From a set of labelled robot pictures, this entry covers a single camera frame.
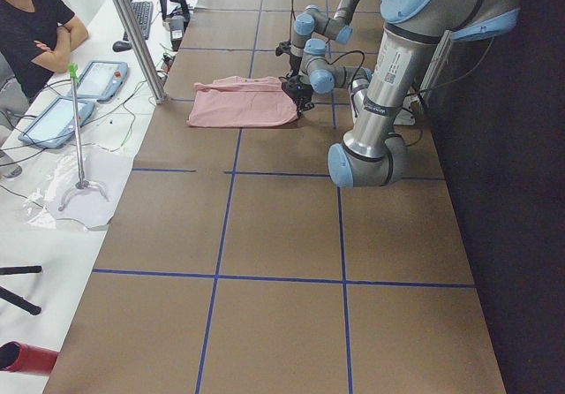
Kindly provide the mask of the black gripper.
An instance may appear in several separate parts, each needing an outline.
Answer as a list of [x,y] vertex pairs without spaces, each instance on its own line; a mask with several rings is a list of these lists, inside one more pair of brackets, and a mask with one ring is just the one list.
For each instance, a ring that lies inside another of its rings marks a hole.
[[309,84],[302,82],[292,83],[290,85],[290,93],[293,102],[297,105],[297,115],[302,117],[305,112],[314,108],[312,102],[313,88]]
[[296,82],[298,80],[298,73],[302,63],[302,57],[289,54],[290,71],[286,75],[288,82]]

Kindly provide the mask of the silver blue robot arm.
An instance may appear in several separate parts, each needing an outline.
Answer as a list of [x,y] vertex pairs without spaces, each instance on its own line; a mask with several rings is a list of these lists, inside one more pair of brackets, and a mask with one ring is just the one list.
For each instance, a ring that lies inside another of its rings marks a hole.
[[354,126],[328,151],[336,186],[385,186],[402,176],[407,147],[394,121],[417,74],[430,63],[445,32],[454,41],[505,34],[516,25],[519,0],[380,0],[383,37],[376,66],[338,66],[326,59],[326,40],[345,44],[360,0],[341,0],[333,17],[308,6],[296,17],[288,42],[277,54],[290,58],[283,91],[298,110],[309,110],[314,93],[345,88]]
[[287,77],[297,76],[306,42],[313,34],[319,34],[331,41],[346,44],[351,35],[350,23],[360,0],[340,0],[332,17],[321,11],[316,5],[308,5],[297,17],[290,17],[289,40],[280,42],[275,53],[277,56],[289,56],[290,71]]

